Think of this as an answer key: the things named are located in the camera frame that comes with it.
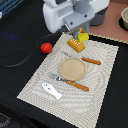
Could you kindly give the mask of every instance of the beige placemat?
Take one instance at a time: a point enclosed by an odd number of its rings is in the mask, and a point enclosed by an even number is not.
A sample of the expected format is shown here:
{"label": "beige placemat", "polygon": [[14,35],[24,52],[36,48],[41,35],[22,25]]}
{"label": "beige placemat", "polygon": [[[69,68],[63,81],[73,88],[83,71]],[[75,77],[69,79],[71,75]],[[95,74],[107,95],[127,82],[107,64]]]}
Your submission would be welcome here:
{"label": "beige placemat", "polygon": [[[88,40],[84,42],[86,49],[77,53],[66,43],[70,38],[72,38],[71,35],[62,34],[55,44],[53,52],[48,54],[17,98],[53,114],[76,127],[94,128],[118,47]],[[67,58],[61,51],[101,61],[102,64],[100,66],[87,63],[86,76],[76,81],[89,87],[90,90],[88,92],[48,77],[49,73],[61,76],[58,69],[59,64]],[[44,82],[52,84],[62,94],[62,98],[56,100],[54,96],[48,94],[41,87]]]}

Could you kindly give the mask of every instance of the yellow block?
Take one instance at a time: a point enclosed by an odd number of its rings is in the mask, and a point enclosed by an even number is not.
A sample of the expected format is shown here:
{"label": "yellow block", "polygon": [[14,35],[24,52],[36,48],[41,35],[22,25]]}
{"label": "yellow block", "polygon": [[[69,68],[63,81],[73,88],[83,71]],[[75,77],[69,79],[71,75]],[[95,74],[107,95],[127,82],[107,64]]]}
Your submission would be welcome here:
{"label": "yellow block", "polygon": [[77,52],[81,52],[82,50],[85,49],[85,45],[82,43],[79,43],[77,40],[71,38],[70,40],[67,41],[67,44],[71,46],[74,50]]}
{"label": "yellow block", "polygon": [[78,35],[78,40],[77,41],[79,43],[83,43],[83,42],[85,42],[88,39],[89,39],[88,33],[81,33],[81,34]]}

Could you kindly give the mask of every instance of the knife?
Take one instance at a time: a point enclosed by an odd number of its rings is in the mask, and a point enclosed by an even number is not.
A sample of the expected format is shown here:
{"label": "knife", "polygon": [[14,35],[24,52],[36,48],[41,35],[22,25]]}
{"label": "knife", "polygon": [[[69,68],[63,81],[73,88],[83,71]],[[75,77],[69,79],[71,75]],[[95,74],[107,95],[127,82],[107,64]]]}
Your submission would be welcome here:
{"label": "knife", "polygon": [[49,73],[49,77],[52,78],[52,79],[54,79],[54,80],[56,80],[56,81],[63,81],[63,82],[66,82],[67,84],[72,85],[72,86],[74,86],[74,87],[76,87],[76,88],[79,88],[79,89],[81,89],[81,90],[89,91],[89,88],[88,88],[88,87],[83,86],[83,85],[78,84],[78,83],[75,83],[75,82],[70,81],[70,80],[63,79],[63,78],[57,76],[56,74]]}
{"label": "knife", "polygon": [[[61,51],[61,53],[63,53],[64,55],[67,55],[68,57],[76,57],[75,55],[72,55],[72,54],[69,54],[69,53],[66,53],[64,51]],[[100,65],[101,62],[100,61],[97,61],[97,60],[93,60],[93,59],[89,59],[89,58],[85,58],[85,57],[78,57],[77,58],[80,58],[82,59],[83,61],[86,61],[86,62],[90,62],[90,63],[93,63],[93,64],[97,64],[97,65]]]}

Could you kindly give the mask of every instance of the black cable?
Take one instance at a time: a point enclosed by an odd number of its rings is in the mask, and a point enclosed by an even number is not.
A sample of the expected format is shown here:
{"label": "black cable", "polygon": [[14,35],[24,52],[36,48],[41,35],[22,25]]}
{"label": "black cable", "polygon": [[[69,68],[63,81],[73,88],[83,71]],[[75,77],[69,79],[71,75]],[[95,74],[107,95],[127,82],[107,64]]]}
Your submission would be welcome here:
{"label": "black cable", "polygon": [[60,31],[58,31],[57,33],[53,33],[53,34],[49,34],[49,35],[46,35],[46,36],[43,36],[41,37],[40,39],[38,39],[34,45],[34,47],[32,48],[32,50],[30,51],[30,53],[27,55],[27,57],[22,60],[21,62],[17,63],[17,64],[14,64],[14,65],[2,65],[0,64],[1,67],[5,67],[5,68],[12,68],[12,67],[16,67],[16,66],[19,66],[21,64],[23,64],[24,62],[26,62],[32,55],[32,53],[34,52],[34,50],[36,49],[36,47],[39,45],[39,43],[49,37],[52,37],[52,36],[55,36],[56,34],[60,33]]}

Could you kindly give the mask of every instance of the wooden handle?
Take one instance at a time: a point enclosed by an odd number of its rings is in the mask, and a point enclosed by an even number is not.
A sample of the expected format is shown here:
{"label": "wooden handle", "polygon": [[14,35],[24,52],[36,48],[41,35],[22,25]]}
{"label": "wooden handle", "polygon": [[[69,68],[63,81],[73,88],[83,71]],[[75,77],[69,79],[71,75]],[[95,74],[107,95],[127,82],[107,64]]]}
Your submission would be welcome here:
{"label": "wooden handle", "polygon": [[84,90],[84,91],[89,91],[89,88],[88,88],[88,87],[83,86],[83,85],[78,84],[78,83],[75,83],[75,82],[70,81],[70,80],[68,80],[67,84],[70,84],[70,85],[72,85],[72,86],[74,86],[74,87],[76,87],[76,88],[79,88],[79,89],[81,89],[81,90]]}
{"label": "wooden handle", "polygon": [[93,64],[97,64],[97,65],[100,65],[101,62],[100,61],[97,61],[97,60],[93,60],[93,59],[89,59],[89,58],[85,58],[85,57],[82,57],[81,58],[83,61],[87,61],[87,62],[90,62],[90,63],[93,63]]}

